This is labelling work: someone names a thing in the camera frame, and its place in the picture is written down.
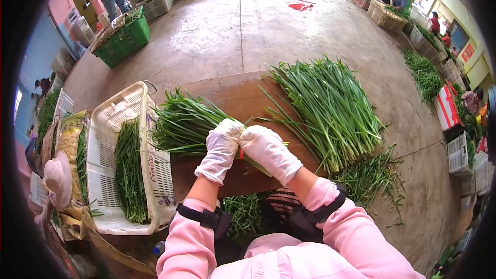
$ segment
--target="pink sun hat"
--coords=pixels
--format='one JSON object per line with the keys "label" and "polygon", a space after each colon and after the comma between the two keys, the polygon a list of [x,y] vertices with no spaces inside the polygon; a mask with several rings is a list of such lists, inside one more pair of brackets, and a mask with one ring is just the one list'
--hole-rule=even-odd
{"label": "pink sun hat", "polygon": [[71,201],[72,194],[71,165],[64,151],[59,151],[55,158],[46,162],[44,174],[46,187],[55,193],[57,206],[64,208]]}

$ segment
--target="gloved hand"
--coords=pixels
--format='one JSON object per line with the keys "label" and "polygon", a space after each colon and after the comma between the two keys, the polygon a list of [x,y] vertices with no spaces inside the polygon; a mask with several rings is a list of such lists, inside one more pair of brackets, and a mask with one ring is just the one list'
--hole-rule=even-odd
{"label": "gloved hand", "polygon": [[195,170],[195,176],[204,175],[208,180],[223,181],[226,172],[231,168],[238,151],[238,139],[245,130],[243,124],[230,119],[222,120],[219,125],[208,133],[207,155]]}
{"label": "gloved hand", "polygon": [[282,143],[281,137],[267,127],[254,125],[246,128],[239,138],[239,146],[283,186],[303,167]]}

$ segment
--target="green plastic crate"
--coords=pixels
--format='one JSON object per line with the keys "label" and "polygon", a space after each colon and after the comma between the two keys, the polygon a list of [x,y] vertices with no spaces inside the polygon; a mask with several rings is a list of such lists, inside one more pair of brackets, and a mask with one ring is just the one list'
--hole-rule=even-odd
{"label": "green plastic crate", "polygon": [[139,18],[122,27],[98,49],[93,51],[107,66],[114,68],[129,55],[136,52],[150,40],[150,28],[143,14],[143,7],[138,7]]}

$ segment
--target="red sign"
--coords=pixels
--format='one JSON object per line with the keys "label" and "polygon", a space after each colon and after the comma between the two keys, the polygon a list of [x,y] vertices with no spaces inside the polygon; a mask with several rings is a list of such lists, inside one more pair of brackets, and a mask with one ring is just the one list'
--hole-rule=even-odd
{"label": "red sign", "polygon": [[474,49],[472,46],[469,44],[466,48],[465,51],[462,53],[462,59],[465,61],[465,63],[474,55]]}

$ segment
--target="plastic bottle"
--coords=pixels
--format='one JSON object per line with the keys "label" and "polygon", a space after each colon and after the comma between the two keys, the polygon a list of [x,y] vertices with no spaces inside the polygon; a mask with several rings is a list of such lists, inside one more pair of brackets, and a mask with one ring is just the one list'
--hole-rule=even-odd
{"label": "plastic bottle", "polygon": [[159,241],[155,244],[155,247],[152,249],[153,254],[162,255],[165,252],[165,240]]}

